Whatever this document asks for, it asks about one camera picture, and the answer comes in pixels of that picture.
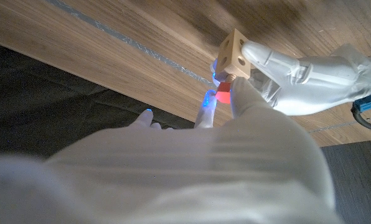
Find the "gray floor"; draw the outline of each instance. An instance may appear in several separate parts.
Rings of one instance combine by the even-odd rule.
[[[346,223],[371,223],[371,141],[322,148]]]

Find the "red block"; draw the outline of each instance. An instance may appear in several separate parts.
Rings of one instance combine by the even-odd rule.
[[[221,103],[230,103],[231,83],[221,82],[216,91],[216,99]]]

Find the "black cloth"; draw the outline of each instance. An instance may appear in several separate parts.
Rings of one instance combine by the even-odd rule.
[[[128,126],[148,108],[162,128],[194,126],[0,46],[0,153],[47,158],[98,130]]]

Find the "wood grain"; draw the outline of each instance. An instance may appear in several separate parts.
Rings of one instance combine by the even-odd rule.
[[[45,1],[0,1],[0,44],[189,120],[208,90]],[[219,108],[215,122],[230,116]]]
[[[63,1],[208,80],[234,27],[294,57],[328,55],[348,42],[371,53],[371,0]],[[191,121],[208,89],[46,1],[0,1],[0,44]],[[219,105],[215,125],[230,117]],[[368,129],[343,125],[354,120],[350,104],[293,119],[320,146],[371,140]]]

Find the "dark fabric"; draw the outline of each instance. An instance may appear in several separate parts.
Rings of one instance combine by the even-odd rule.
[[[371,223],[371,141],[322,151],[334,179],[338,213],[348,224]]]
[[[98,130],[128,126],[147,108],[162,128],[194,126],[0,46],[0,153],[46,158]]]

